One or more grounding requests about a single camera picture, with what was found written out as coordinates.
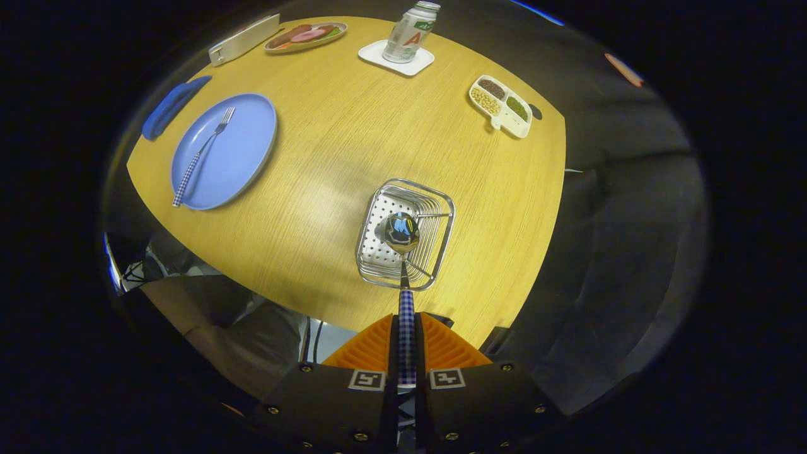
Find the table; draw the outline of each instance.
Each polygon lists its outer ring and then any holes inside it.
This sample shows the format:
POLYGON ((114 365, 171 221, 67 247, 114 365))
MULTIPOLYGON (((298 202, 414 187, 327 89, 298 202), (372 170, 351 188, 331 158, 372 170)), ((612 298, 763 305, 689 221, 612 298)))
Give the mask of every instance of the table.
POLYGON ((435 61, 407 78, 358 57, 386 39, 392 22, 333 16, 282 27, 325 21, 349 30, 299 53, 267 55, 261 43, 199 71, 195 77, 212 80, 156 141, 137 141, 127 164, 132 182, 202 260, 272 301, 350 330, 398 304, 396 290, 368 284, 357 270, 370 197, 391 178, 442 191, 457 218, 441 274, 415 294, 415 308, 451 317, 453 329, 479 347, 493 327, 510 326, 544 259, 562 190, 564 119, 514 74, 438 34, 424 42, 435 61), (480 74, 541 110, 526 138, 494 131, 472 107, 468 89, 480 74), (266 167, 222 207, 173 208, 169 172, 182 135, 209 107, 245 92, 265 95, 278 112, 266 167), (332 220, 327 233, 323 215, 332 220))

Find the metal wire basket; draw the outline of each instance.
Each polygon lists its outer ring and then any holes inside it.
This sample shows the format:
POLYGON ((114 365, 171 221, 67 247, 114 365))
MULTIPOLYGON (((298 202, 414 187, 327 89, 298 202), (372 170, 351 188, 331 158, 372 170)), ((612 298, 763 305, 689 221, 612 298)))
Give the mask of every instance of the metal wire basket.
POLYGON ((456 218, 454 202, 442 192, 406 179, 391 179, 375 192, 359 234, 356 264, 365 281, 390 288, 400 288, 401 256, 385 243, 383 230, 387 218, 396 212, 409 213, 417 221, 420 242, 407 256, 407 269, 411 290, 425 290, 440 272, 456 218))

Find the bottle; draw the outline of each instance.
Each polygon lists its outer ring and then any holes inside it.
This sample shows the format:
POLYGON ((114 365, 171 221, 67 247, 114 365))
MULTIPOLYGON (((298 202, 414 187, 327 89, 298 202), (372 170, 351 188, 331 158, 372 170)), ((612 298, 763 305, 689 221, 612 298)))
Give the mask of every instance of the bottle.
POLYGON ((392 29, 390 39, 382 56, 393 63, 408 63, 415 58, 417 49, 434 28, 440 5, 431 2, 418 2, 392 29))

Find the black chair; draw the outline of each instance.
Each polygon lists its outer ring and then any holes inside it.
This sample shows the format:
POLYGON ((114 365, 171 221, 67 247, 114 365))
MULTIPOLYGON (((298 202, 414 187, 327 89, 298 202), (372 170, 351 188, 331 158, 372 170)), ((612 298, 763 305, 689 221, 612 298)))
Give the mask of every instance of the black chair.
POLYGON ((665 153, 567 174, 546 258, 492 359, 518 360, 568 414, 639 372, 674 334, 705 264, 696 159, 665 153))

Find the seeds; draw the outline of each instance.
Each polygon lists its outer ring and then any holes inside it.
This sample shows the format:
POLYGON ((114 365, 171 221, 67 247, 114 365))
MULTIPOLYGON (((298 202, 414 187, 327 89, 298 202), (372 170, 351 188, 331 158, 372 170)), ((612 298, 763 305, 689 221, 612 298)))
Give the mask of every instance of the seeds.
POLYGON ((491 92, 491 95, 494 95, 496 98, 504 99, 504 89, 496 85, 493 81, 482 79, 481 81, 479 81, 479 86, 491 92))
POLYGON ((507 107, 510 107, 512 111, 514 111, 519 117, 523 118, 524 121, 527 121, 527 111, 524 109, 524 106, 521 105, 515 98, 512 96, 507 98, 507 107))
POLYGON ((471 98, 474 99, 483 109, 488 111, 491 115, 499 115, 499 111, 501 110, 501 106, 495 99, 493 99, 487 93, 481 91, 479 88, 474 87, 470 91, 471 98))

